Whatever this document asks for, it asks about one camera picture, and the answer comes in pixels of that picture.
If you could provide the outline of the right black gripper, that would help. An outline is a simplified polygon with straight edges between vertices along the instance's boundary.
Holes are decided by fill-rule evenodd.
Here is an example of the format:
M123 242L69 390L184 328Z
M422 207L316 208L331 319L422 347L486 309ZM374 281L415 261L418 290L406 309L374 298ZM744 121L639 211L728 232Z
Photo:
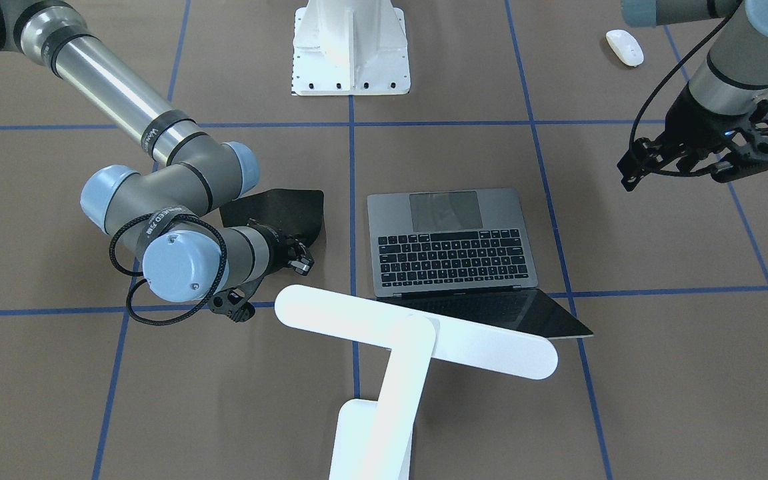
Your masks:
M265 224L229 227L222 230L222 235L224 240L231 240L227 248L229 259L238 252L238 246L243 247L243 264L234 273L231 270L234 265L228 263L228 279L223 280L207 306L212 313L223 314L237 323L255 315L250 298L268 275L292 269L296 274L308 276L315 264L311 250L298 238Z

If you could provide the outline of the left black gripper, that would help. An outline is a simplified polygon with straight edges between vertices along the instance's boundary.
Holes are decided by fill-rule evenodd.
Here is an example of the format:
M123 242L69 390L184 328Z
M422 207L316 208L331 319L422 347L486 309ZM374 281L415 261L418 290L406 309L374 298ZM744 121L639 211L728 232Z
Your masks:
M673 177L710 175L727 183L768 171L768 99L740 115L713 113L688 87L670 107L656 140L636 139L617 163L621 184L632 192L650 173Z

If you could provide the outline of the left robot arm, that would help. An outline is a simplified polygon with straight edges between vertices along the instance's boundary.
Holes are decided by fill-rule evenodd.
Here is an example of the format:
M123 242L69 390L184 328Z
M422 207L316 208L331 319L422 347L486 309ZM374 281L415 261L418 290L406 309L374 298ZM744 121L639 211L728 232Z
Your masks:
M617 164L633 191L649 174L727 183L768 171L768 1L624 1L631 27L719 19L712 46L655 139L630 136Z

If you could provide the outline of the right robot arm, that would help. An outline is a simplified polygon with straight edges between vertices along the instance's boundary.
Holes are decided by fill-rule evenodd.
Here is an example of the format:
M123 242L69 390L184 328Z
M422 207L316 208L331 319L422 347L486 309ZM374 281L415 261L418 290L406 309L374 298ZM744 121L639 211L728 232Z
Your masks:
M260 178L256 156L219 143L89 30L65 1L0 1L0 51L24 55L104 112L156 164L143 175L113 165L83 186L80 206L110 236L113 267L136 279L125 306L147 325L172 325L208 307L236 322L265 276L310 273L308 237L250 219L216 228L203 217L233 206Z

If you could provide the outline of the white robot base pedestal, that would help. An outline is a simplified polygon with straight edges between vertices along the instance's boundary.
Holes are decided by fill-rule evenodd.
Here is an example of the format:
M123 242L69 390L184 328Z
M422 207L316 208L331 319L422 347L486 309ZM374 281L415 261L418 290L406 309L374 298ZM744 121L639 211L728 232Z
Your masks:
M406 95L405 13L390 1L310 1L295 10L293 95Z

